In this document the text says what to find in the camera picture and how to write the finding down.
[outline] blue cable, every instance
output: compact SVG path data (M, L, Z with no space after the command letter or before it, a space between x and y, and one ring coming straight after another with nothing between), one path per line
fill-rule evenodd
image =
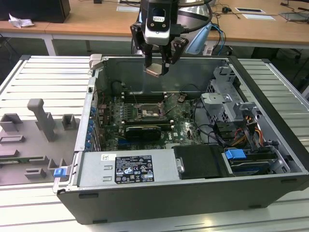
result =
M221 43L221 47L220 47L220 50L219 50L219 52L218 52L218 55L220 54L220 52L222 51L222 49L223 49L223 44L224 44L224 35L223 35L223 33L221 32L221 30L219 29L219 28L217 28L216 26L214 26L213 25L213 27L215 28L215 29L217 29L217 31L220 33L220 35L221 35L221 38L222 38L222 43Z

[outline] table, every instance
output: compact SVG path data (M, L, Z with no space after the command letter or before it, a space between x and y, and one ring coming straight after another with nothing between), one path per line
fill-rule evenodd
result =
M233 12L236 12L235 7L258 8L275 15L291 11L280 6L281 0L220 0L220 3L228 4ZM137 12L116 11L118 5L116 2L93 4L91 0L70 0L71 12L63 24L35 22L36 26L32 28L17 29L1 21L0 33L6 37L43 39L51 56L57 54L53 39L131 41L129 26L135 22ZM291 1L290 6L309 8L309 3ZM214 11L220 12L221 8L217 5ZM241 14L239 17L241 19L231 14L222 15L219 19L221 29L226 33L226 45L309 48L308 24L287 23L279 15L273 16L275 21L246 19ZM207 45L213 47L218 39L217 32L210 32Z

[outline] blue latch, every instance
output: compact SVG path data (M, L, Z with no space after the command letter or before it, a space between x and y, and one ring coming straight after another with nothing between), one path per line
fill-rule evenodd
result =
M56 168L54 171L54 177L67 177L67 169L66 168Z
M242 149L228 149L225 152L225 155L227 157L227 159L245 159L246 154L243 152Z

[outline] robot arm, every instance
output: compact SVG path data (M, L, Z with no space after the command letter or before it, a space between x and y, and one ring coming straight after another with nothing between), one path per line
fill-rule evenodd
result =
M146 72L153 76L165 75L170 64L178 61L188 44L181 34L190 33L207 25L212 17L208 2L199 1L180 4L179 0L141 0L140 12L142 22L134 23L131 28L135 46L145 57ZM188 29L177 24L178 8L206 4L210 17L196 28ZM152 63L153 46L159 47L162 65Z

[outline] warning label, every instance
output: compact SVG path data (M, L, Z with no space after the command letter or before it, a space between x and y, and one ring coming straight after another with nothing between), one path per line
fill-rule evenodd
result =
M116 157L115 182L117 184L155 181L151 156Z

